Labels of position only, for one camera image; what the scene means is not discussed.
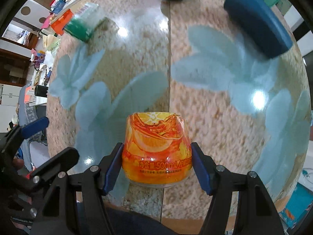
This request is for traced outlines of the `black Zippo tube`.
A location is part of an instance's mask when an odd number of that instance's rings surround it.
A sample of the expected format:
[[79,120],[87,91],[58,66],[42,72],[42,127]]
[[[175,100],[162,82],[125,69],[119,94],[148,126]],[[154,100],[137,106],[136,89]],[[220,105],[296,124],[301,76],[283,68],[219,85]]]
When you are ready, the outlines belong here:
[[44,85],[36,85],[34,89],[34,95],[36,97],[47,98],[48,95],[48,87]]

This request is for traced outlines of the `person's blue trouser leg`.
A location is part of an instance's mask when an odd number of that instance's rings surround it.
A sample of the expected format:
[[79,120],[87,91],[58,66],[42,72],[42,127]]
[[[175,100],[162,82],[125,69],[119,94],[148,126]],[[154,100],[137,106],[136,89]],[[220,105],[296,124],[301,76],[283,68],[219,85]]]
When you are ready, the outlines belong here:
[[142,214],[106,208],[96,198],[91,203],[74,203],[69,211],[79,234],[176,234],[155,219]]

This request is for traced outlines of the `orange plastic bag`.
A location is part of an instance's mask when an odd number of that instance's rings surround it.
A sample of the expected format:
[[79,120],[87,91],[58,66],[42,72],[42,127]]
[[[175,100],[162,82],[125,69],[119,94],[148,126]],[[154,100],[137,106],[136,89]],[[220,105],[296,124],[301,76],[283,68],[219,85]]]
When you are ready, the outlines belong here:
[[53,31],[58,35],[63,35],[64,28],[67,23],[70,22],[71,18],[73,17],[73,13],[70,9],[68,9],[63,15],[61,15],[55,22],[51,24],[51,28]]

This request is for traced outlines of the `clear jar green lid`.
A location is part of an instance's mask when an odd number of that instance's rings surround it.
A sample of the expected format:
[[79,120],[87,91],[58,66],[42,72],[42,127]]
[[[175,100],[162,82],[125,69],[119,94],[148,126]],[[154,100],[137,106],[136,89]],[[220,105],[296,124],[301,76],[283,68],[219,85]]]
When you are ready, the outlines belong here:
[[105,19],[104,10],[95,3],[86,3],[72,16],[64,31],[80,41],[88,42],[96,27]]

